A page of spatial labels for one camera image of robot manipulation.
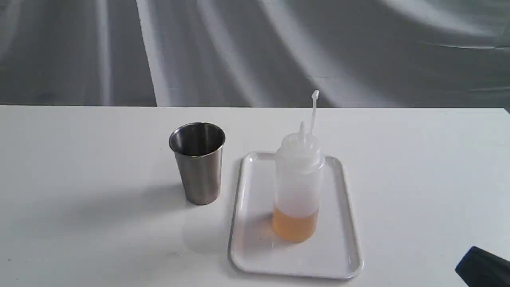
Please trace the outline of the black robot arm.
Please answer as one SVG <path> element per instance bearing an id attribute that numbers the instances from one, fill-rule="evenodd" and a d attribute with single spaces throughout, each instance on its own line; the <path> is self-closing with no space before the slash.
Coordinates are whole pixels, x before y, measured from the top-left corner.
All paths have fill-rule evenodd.
<path id="1" fill-rule="evenodd" d="M 470 247 L 455 272 L 468 287 L 508 287 L 510 262 L 479 247 Z"/>

